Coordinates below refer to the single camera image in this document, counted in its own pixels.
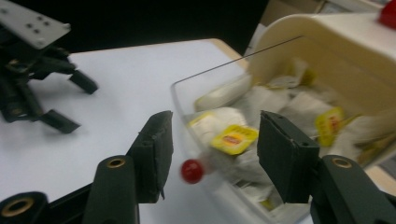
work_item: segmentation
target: table surface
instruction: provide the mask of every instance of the table surface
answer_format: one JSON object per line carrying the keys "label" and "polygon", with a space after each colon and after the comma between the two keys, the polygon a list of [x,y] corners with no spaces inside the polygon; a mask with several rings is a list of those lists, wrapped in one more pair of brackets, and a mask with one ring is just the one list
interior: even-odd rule
{"label": "table surface", "polygon": [[56,109],[81,127],[61,134],[41,122],[0,121],[0,201],[26,191],[45,192],[54,201],[91,183],[101,160],[124,155],[151,115],[172,110],[175,153],[166,199],[140,204],[141,223],[227,223],[199,185],[187,185],[179,176],[187,156],[170,88],[237,57],[215,39],[71,55],[99,90],[85,94],[57,74],[30,82],[46,110]]}

